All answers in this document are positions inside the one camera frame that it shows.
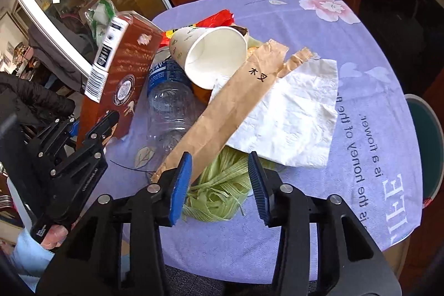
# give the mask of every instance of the purple tablecloth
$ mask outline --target purple tablecloth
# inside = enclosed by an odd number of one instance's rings
[[[281,173],[305,194],[327,198],[338,193],[385,250],[420,224],[422,174],[415,130],[401,87],[387,59],[362,23],[338,0],[201,0],[162,13],[154,23],[173,29],[222,9],[261,41],[270,38],[290,48],[307,46],[319,57],[337,60],[338,122],[325,169],[288,168]],[[145,173],[131,171],[147,136],[147,100],[141,96],[128,136],[108,146],[109,169],[93,196],[134,194],[147,184]],[[228,222],[188,218],[162,228],[168,265],[221,280],[270,283],[279,228],[259,219],[253,197]],[[312,227],[310,279],[317,279],[317,242]]]

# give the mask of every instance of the bottle label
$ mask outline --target bottle label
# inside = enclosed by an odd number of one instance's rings
[[[148,77],[148,94],[150,94],[155,86],[167,81],[181,82],[191,88],[191,81],[183,69],[172,59],[167,59],[156,64],[150,69]]]

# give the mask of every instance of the white paper napkin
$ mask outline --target white paper napkin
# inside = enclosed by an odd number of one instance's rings
[[[211,99],[228,81],[217,79]],[[227,145],[285,166],[327,165],[336,125],[338,77],[331,59],[312,59],[279,79]]]

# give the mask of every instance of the white paper cup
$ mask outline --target white paper cup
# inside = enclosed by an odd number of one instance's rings
[[[170,53],[194,84],[212,90],[218,77],[231,77],[245,62],[247,42],[230,27],[184,27],[173,34]]]

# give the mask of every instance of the black clamp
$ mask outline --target black clamp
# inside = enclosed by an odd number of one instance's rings
[[[37,295],[169,295],[159,226],[179,219],[192,170],[185,152],[176,169],[134,196],[101,195],[62,243]],[[130,271],[120,276],[123,224],[130,223]]]
[[[118,112],[107,113],[86,135],[82,147],[69,156],[64,146],[72,146],[78,123],[74,118],[57,119],[27,145],[15,115],[2,124],[5,132],[0,134],[0,153],[32,222],[34,240],[41,243],[54,224],[70,231],[107,169],[104,144],[118,119]]]
[[[306,196],[263,169],[256,152],[248,173],[259,216],[268,227],[281,226],[273,277],[280,296],[308,294],[309,224],[317,224],[319,296],[401,296],[398,280],[382,252],[347,203],[336,194],[326,200]]]

